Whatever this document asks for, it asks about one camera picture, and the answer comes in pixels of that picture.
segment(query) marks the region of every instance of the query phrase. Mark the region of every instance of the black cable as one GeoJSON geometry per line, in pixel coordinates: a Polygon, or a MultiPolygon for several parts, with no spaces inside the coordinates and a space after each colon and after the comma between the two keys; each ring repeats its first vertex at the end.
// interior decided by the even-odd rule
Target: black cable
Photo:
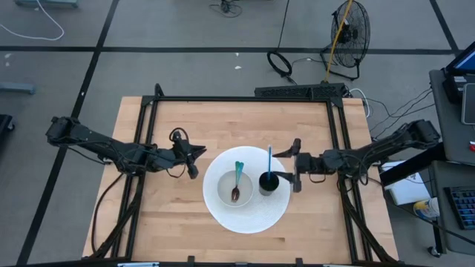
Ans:
{"type": "Polygon", "coordinates": [[[279,37],[279,44],[277,44],[277,49],[281,48],[282,33],[284,33],[284,26],[285,26],[285,21],[286,21],[286,18],[287,18],[287,10],[289,9],[289,2],[290,2],[290,0],[287,0],[287,5],[285,6],[284,21],[282,22],[281,37],[279,37]]]}
{"type": "Polygon", "coordinates": [[[278,52],[278,49],[281,47],[282,34],[284,33],[284,26],[285,26],[285,21],[287,18],[287,11],[289,9],[289,3],[290,3],[290,0],[287,0],[285,13],[284,13],[284,20],[282,21],[281,35],[279,37],[279,43],[274,51],[267,52],[267,61],[269,62],[271,67],[275,70],[275,72],[279,73],[279,75],[281,75],[282,78],[286,77],[289,82],[292,82],[296,85],[297,83],[293,79],[290,78],[290,76],[292,75],[292,66],[290,62],[284,56],[282,56],[282,54],[278,52]],[[278,68],[274,64],[274,62],[271,60],[271,57],[270,57],[271,55],[276,55],[285,64],[285,66],[287,67],[287,71],[278,68]]]}
{"type": "Polygon", "coordinates": [[[123,176],[124,174],[120,174],[105,190],[104,192],[102,193],[101,197],[99,198],[99,200],[97,200],[97,204],[96,204],[96,209],[94,210],[94,215],[93,215],[93,219],[92,219],[92,230],[91,230],[91,248],[92,248],[92,251],[93,253],[96,253],[96,221],[97,221],[97,211],[99,210],[99,207],[101,205],[101,202],[102,202],[102,199],[104,199],[104,196],[107,194],[107,192],[109,190],[111,190],[111,188],[113,188],[114,185],[117,184],[117,182],[119,182],[120,178],[123,176]]]}
{"type": "Polygon", "coordinates": [[[323,63],[323,61],[321,60],[316,60],[316,59],[312,59],[311,57],[304,57],[302,59],[296,59],[292,62],[291,64],[291,67],[294,68],[294,64],[297,63],[297,62],[318,62],[318,63],[323,63]]]}
{"type": "Polygon", "coordinates": [[[436,104],[432,104],[432,105],[425,106],[425,107],[423,107],[423,108],[416,109],[415,111],[411,111],[410,113],[407,113],[407,114],[405,114],[405,115],[401,115],[401,116],[407,116],[407,115],[411,115],[412,113],[415,113],[415,112],[422,111],[422,110],[424,110],[424,109],[426,109],[426,108],[433,107],[434,105],[436,105],[436,104]]]}
{"type": "Polygon", "coordinates": [[[168,172],[168,169],[166,169],[166,173],[167,173],[170,177],[173,177],[173,178],[180,178],[180,177],[185,173],[185,169],[186,169],[186,166],[184,165],[184,166],[183,166],[183,170],[181,171],[181,174],[180,174],[180,175],[173,175],[173,174],[170,174],[170,172],[168,172]]]}
{"type": "MultiPolygon", "coordinates": [[[[373,179],[373,178],[372,178],[371,180],[374,181],[374,182],[377,182],[377,183],[382,187],[381,182],[379,182],[377,179],[373,179]]],[[[403,208],[403,207],[399,207],[398,205],[394,204],[392,201],[387,200],[387,199],[386,199],[386,196],[384,195],[384,193],[383,193],[383,197],[384,197],[384,200],[386,200],[386,203],[390,203],[391,205],[395,206],[396,208],[399,208],[399,209],[401,209],[401,210],[407,212],[408,214],[410,214],[411,216],[413,216],[413,217],[415,217],[415,218],[417,218],[417,219],[423,220],[424,222],[431,224],[432,226],[438,228],[439,230],[442,230],[442,231],[446,232],[447,234],[451,234],[452,236],[457,237],[457,238],[459,238],[459,239],[461,239],[461,240],[464,240],[465,242],[467,242],[467,243],[469,243],[469,244],[471,244],[471,245],[475,245],[475,241],[470,240],[470,239],[468,239],[467,237],[463,237],[463,236],[461,236],[461,235],[459,235],[459,234],[457,234],[457,233],[454,233],[454,232],[452,232],[452,231],[450,231],[450,230],[447,230],[446,228],[443,228],[443,227],[439,226],[438,224],[436,224],[436,223],[434,223],[434,222],[431,222],[430,220],[426,220],[426,219],[424,219],[424,218],[421,218],[421,217],[419,217],[419,216],[413,214],[412,212],[406,210],[406,209],[403,208]]]]}
{"type": "Polygon", "coordinates": [[[235,0],[221,0],[221,4],[210,4],[208,7],[214,12],[221,14],[223,17],[232,19],[238,17],[243,12],[242,7],[233,4],[234,1],[235,0]]]}
{"type": "Polygon", "coordinates": [[[411,103],[412,101],[418,99],[421,95],[423,95],[424,93],[427,93],[429,90],[431,90],[431,89],[429,88],[429,89],[427,89],[427,90],[422,91],[418,96],[416,96],[415,98],[413,98],[413,99],[407,101],[404,105],[402,105],[401,107],[399,107],[399,108],[398,108],[396,111],[394,111],[392,114],[389,114],[389,111],[387,110],[387,107],[386,107],[386,105],[384,105],[383,102],[380,102],[380,101],[376,101],[376,100],[368,99],[368,98],[367,98],[368,100],[372,100],[372,101],[374,101],[374,102],[378,102],[378,103],[380,103],[380,104],[383,104],[383,105],[384,105],[384,108],[386,109],[386,112],[388,112],[388,117],[387,117],[386,119],[384,119],[382,122],[379,122],[379,123],[376,124],[374,127],[372,127],[370,131],[376,129],[376,127],[378,127],[381,123],[387,121],[391,116],[393,116],[393,115],[395,115],[396,113],[398,113],[402,108],[404,108],[405,106],[409,105],[409,103],[411,103]]]}
{"type": "Polygon", "coordinates": [[[74,152],[78,153],[79,155],[83,156],[83,157],[86,158],[86,159],[89,159],[89,160],[92,161],[92,162],[99,163],[99,164],[101,164],[101,165],[110,165],[110,164],[111,164],[110,162],[103,162],[103,161],[99,161],[99,160],[93,159],[93,158],[91,158],[91,157],[89,157],[89,156],[86,156],[86,155],[84,155],[83,153],[77,151],[77,150],[74,149],[74,148],[70,148],[70,147],[68,147],[68,146],[67,146],[66,148],[69,149],[69,150],[71,150],[71,151],[74,151],[74,152]]]}
{"type": "Polygon", "coordinates": [[[387,129],[393,127],[393,125],[396,124],[396,122],[398,122],[403,116],[406,115],[407,112],[410,111],[411,108],[413,108],[414,105],[416,105],[417,103],[421,102],[422,100],[424,100],[424,98],[428,97],[428,95],[430,95],[432,93],[429,92],[427,93],[424,97],[422,97],[421,99],[417,100],[416,102],[414,102],[396,121],[394,121],[391,125],[387,126],[381,133],[379,133],[377,136],[375,136],[375,139],[378,139],[379,136],[381,136],[387,129]]]}

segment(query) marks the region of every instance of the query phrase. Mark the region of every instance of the desk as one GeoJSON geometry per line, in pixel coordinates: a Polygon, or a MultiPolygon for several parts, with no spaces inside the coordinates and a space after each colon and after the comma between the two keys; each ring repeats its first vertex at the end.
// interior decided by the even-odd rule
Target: desk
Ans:
{"type": "Polygon", "coordinates": [[[401,177],[408,177],[424,170],[436,160],[475,165],[475,153],[468,149],[469,142],[475,140],[475,130],[472,125],[461,123],[462,106],[448,101],[442,86],[445,80],[443,71],[431,70],[429,77],[439,118],[442,142],[395,168],[385,171],[381,174],[381,181],[384,185],[389,185],[399,181],[401,177]]]}
{"type": "MultiPolygon", "coordinates": [[[[141,97],[124,97],[113,138],[132,142],[141,97]]],[[[370,134],[360,99],[344,99],[347,127],[353,148],[370,143],[370,134]]],[[[350,263],[336,176],[312,184],[302,176],[302,192],[291,194],[286,213],[271,228],[258,234],[236,234],[220,226],[203,201],[203,176],[212,160],[223,151],[253,145],[274,151],[290,147],[295,137],[302,139],[303,152],[318,155],[332,148],[327,106],[316,102],[159,102],[152,142],[169,148],[168,135],[176,127],[187,130],[192,144],[205,145],[207,152],[197,161],[200,175],[171,178],[166,172],[147,173],[140,206],[132,260],[197,262],[350,263]]],[[[287,170],[291,159],[280,159],[287,170]]],[[[172,170],[180,173],[182,167],[172,170]]],[[[370,175],[378,179],[376,169],[370,175]]],[[[114,166],[106,166],[98,196],[118,176],[114,166]]],[[[96,245],[115,226],[121,203],[124,179],[105,196],[97,216],[96,245]]],[[[361,186],[361,200],[368,228],[389,255],[398,258],[386,203],[380,185],[361,186]]],[[[128,227],[122,233],[122,244],[128,227]]],[[[355,237],[359,238],[356,227],[355,237]]],[[[124,254],[121,245],[119,255],[124,254]]],[[[91,231],[84,247],[91,254],[91,231]]],[[[361,249],[358,258],[363,259],[361,249]]]]}
{"type": "MultiPolygon", "coordinates": [[[[429,173],[430,178],[434,180],[435,197],[437,197],[439,201],[439,224],[447,230],[460,234],[468,239],[475,240],[475,231],[460,229],[453,214],[451,204],[448,202],[447,194],[444,192],[445,187],[475,187],[475,167],[436,161],[430,166],[429,173]]],[[[446,244],[447,248],[451,251],[475,255],[474,247],[464,240],[460,240],[445,232],[442,233],[442,238],[444,242],[441,242],[440,245],[442,245],[442,247],[440,250],[439,248],[437,249],[438,252],[445,252],[444,244],[446,244]]]]}

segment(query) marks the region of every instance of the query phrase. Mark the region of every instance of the white plate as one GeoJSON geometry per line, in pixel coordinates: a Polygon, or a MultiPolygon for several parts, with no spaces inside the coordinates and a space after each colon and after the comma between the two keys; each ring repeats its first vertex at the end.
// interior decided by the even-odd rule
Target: white plate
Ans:
{"type": "MultiPolygon", "coordinates": [[[[242,234],[254,234],[273,226],[284,215],[290,199],[290,184],[279,177],[279,187],[268,197],[259,193],[259,176],[267,171],[268,153],[255,147],[237,147],[224,151],[209,165],[203,180],[203,197],[213,217],[226,229],[242,234]],[[240,207],[225,205],[217,193],[217,183],[223,174],[235,170],[235,162],[244,162],[243,172],[251,179],[252,197],[240,207]]],[[[272,171],[285,168],[272,158],[272,171]]]]}

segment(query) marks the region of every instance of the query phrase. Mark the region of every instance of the electric fan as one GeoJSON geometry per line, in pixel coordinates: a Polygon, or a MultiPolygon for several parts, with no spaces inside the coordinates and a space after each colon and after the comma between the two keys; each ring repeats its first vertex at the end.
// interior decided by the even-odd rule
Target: electric fan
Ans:
{"type": "MultiPolygon", "coordinates": [[[[331,70],[330,73],[353,81],[359,78],[359,65],[366,55],[368,46],[370,44],[370,18],[368,17],[363,5],[357,1],[353,1],[353,3],[351,1],[346,1],[332,14],[332,16],[333,23],[331,38],[332,41],[337,38],[334,50],[334,58],[341,66],[348,68],[356,67],[357,75],[356,77],[350,77],[331,70]],[[345,18],[344,14],[348,4],[351,4],[351,6],[345,18]],[[342,21],[343,26],[341,28],[340,34],[338,35],[338,28],[340,27],[340,23],[342,21]]],[[[332,45],[333,44],[329,44],[320,52],[320,57],[327,70],[329,65],[324,58],[324,53],[332,48],[332,45]]]]}

